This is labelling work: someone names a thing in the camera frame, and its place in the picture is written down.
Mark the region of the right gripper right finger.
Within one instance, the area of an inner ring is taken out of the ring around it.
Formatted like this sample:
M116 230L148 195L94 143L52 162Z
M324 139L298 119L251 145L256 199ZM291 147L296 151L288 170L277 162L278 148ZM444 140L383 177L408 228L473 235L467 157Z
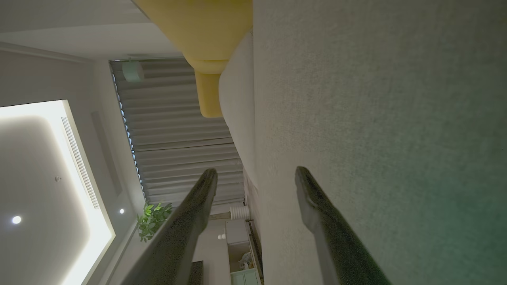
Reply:
M295 184L303 223L315 239L324 284L389 285L360 238L307 168L296 168Z

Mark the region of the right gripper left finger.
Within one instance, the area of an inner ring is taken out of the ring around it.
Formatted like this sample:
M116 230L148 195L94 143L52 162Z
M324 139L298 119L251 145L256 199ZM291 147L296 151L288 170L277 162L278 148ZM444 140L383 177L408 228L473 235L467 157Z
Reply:
M218 173L206 169L159 228L122 285L186 285L199 235L208 225Z

